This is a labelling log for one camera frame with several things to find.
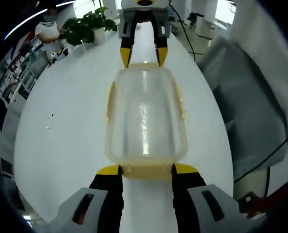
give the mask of face mask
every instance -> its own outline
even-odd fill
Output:
[[[44,20],[46,22],[54,22],[56,21],[56,19],[57,19],[57,16],[44,16]]]

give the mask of white table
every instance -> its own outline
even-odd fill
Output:
[[[190,55],[168,40],[169,68],[180,86],[189,150],[182,163],[196,167],[207,184],[233,195],[229,142],[214,96]],[[20,192],[46,221],[96,172],[111,163],[104,153],[109,88],[123,68],[116,33],[104,45],[80,52],[46,69],[33,88],[16,137],[15,179]],[[152,28],[136,31],[132,63],[157,61]],[[120,232],[177,232],[171,184],[124,179]]]

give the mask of wire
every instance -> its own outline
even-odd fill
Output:
[[[181,25],[182,25],[182,28],[183,28],[184,34],[185,34],[185,36],[186,36],[186,38],[187,38],[187,41],[188,41],[188,43],[189,43],[189,45],[190,45],[190,47],[191,47],[191,49],[192,49],[192,53],[193,53],[193,60],[194,60],[194,62],[196,62],[196,55],[195,55],[195,52],[194,52],[194,50],[193,50],[193,47],[192,47],[191,41],[189,40],[189,38],[188,38],[188,36],[187,36],[187,33],[186,33],[186,30],[185,30],[185,27],[184,27],[184,25],[183,25],[183,21],[182,21],[181,17],[179,16],[178,12],[174,9],[174,7],[173,7],[171,4],[169,4],[169,5],[170,5],[170,7],[172,8],[172,10],[176,13],[176,15],[177,15],[177,17],[178,17],[178,19],[179,19],[179,22],[180,22]]]
[[[190,52],[190,51],[188,51],[188,53],[191,53],[191,54],[197,54],[197,55],[204,55],[204,53],[200,53],[200,52]]]
[[[265,195],[264,195],[265,198],[268,196],[269,184],[270,184],[270,167],[267,168],[267,178],[266,178]]]
[[[246,177],[248,174],[252,173],[253,171],[255,171],[257,168],[259,168],[261,165],[263,165],[268,159],[270,159],[279,149],[281,149],[286,143],[288,142],[288,137],[284,140],[284,142],[282,142],[282,144],[280,146],[278,146],[270,155],[267,156],[267,158],[265,158],[260,164],[258,164],[256,167],[254,167],[252,170],[246,172],[243,176],[241,176],[240,178],[238,178],[237,180],[235,180],[234,183],[239,182],[240,180],[242,180],[244,177]]]

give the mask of ceiling light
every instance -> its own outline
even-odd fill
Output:
[[[60,3],[60,4],[57,5],[57,7],[59,7],[59,6],[64,6],[64,5],[67,5],[67,4],[71,4],[71,3],[74,3],[74,2],[75,2],[75,1],[68,1],[68,2],[64,2],[64,3]],[[40,11],[40,12],[37,12],[36,14],[28,17],[27,19],[25,19],[24,21],[22,21],[21,23],[19,23],[17,26],[15,26],[15,27],[5,36],[4,40],[6,40],[7,37],[10,36],[10,34],[12,34],[15,30],[17,30],[17,29],[18,29],[19,27],[21,27],[23,24],[25,24],[26,22],[28,22],[28,21],[31,20],[32,18],[34,18],[34,17],[36,17],[36,16],[44,13],[46,10],[47,10],[47,9],[42,10],[42,11]]]

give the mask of plastic container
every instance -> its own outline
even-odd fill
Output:
[[[170,166],[186,155],[182,98],[166,68],[133,64],[119,71],[111,86],[107,117],[106,155],[123,166],[124,175],[171,175]]]

